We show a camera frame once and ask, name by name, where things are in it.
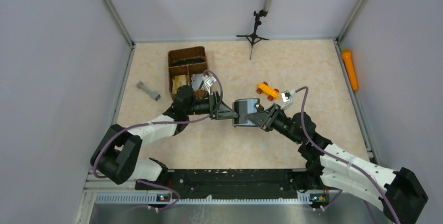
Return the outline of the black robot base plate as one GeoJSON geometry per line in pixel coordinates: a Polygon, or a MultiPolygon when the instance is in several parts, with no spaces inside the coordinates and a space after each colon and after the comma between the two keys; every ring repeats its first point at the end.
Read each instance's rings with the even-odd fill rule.
{"type": "Polygon", "coordinates": [[[289,199],[333,189],[305,169],[175,169],[155,184],[177,191],[181,199],[289,199]]]}

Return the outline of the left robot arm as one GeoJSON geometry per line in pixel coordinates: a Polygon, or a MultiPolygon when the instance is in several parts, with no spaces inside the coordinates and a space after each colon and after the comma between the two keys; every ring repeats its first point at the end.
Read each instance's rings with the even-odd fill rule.
{"type": "Polygon", "coordinates": [[[181,86],[171,106],[157,118],[128,127],[119,124],[109,127],[90,160],[94,176],[108,178],[117,185],[142,179],[155,189],[165,187],[168,181],[164,173],[166,166],[153,158],[140,160],[140,150],[184,131],[192,123],[191,115],[201,115],[201,121],[238,117],[238,113],[223,102],[217,91],[198,99],[190,86],[181,86]]]}

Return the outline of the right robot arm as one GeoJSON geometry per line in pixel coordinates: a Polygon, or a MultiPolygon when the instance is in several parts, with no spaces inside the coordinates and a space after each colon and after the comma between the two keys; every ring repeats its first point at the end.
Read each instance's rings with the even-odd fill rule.
{"type": "Polygon", "coordinates": [[[266,132],[275,130],[300,144],[310,187],[336,188],[372,204],[394,223],[417,223],[428,196],[410,169],[385,168],[351,154],[317,133],[305,112],[288,117],[273,104],[253,110],[245,118],[266,132]]]}

